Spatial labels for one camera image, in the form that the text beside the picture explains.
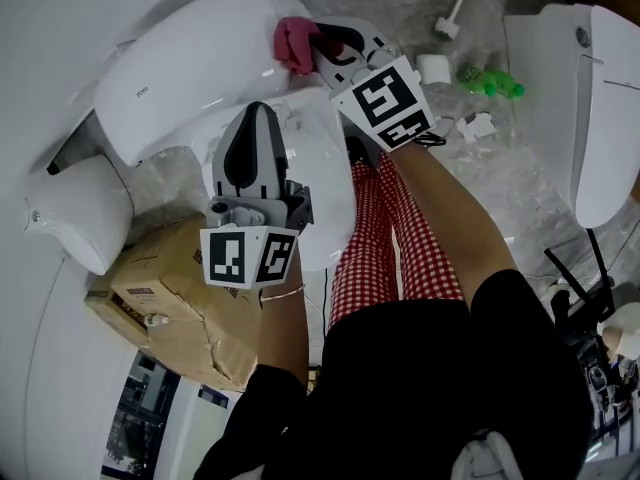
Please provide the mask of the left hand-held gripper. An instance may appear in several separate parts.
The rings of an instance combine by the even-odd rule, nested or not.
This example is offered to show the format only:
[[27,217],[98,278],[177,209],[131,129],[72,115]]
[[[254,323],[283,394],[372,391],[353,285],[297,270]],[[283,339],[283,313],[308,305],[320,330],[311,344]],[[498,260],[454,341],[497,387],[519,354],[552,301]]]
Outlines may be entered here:
[[200,230],[207,284],[264,288],[285,281],[299,235],[313,222],[307,186],[287,180],[281,196],[286,169],[275,112],[250,103],[224,131],[212,161],[216,197]]

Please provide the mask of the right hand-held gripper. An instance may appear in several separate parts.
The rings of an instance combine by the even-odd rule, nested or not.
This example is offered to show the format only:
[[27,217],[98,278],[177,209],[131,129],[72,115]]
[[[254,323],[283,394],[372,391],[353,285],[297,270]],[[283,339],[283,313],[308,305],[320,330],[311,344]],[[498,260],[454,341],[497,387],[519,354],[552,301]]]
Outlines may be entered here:
[[436,120],[422,91],[420,75],[402,55],[368,68],[361,53],[388,41],[369,22],[350,16],[313,19],[326,37],[343,44],[339,54],[311,47],[317,73],[334,92],[334,107],[385,151],[395,151],[434,129]]

